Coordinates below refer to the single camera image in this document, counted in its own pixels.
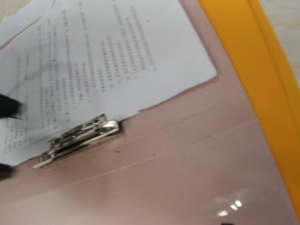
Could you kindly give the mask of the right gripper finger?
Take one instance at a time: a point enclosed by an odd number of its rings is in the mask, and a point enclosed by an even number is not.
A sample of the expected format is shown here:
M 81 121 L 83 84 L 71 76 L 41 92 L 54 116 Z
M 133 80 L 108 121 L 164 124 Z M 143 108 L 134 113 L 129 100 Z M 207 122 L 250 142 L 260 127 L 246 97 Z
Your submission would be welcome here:
M 20 120 L 25 110 L 25 104 L 8 96 L 0 94 L 0 118 Z
M 10 178 L 13 175 L 13 167 L 6 164 L 0 164 L 0 180 Z

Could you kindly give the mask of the printed white paper sheet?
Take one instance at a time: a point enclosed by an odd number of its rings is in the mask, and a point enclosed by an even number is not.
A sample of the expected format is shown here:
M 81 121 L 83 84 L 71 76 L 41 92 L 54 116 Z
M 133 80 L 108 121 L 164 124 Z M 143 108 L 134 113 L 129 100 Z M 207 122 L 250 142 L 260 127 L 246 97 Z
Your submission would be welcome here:
M 68 0 L 0 52 L 0 91 L 25 105 L 0 122 L 18 165 L 98 115 L 123 120 L 217 71 L 177 0 Z

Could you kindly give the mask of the orange folder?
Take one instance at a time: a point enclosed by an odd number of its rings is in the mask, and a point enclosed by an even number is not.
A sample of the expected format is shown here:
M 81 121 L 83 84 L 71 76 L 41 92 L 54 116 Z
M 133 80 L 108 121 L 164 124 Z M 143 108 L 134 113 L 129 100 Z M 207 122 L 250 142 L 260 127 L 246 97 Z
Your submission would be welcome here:
M 256 0 L 202 0 L 247 93 L 256 119 L 209 140 L 223 166 L 250 187 L 228 196 L 223 225 L 300 222 L 300 92 L 287 58 Z

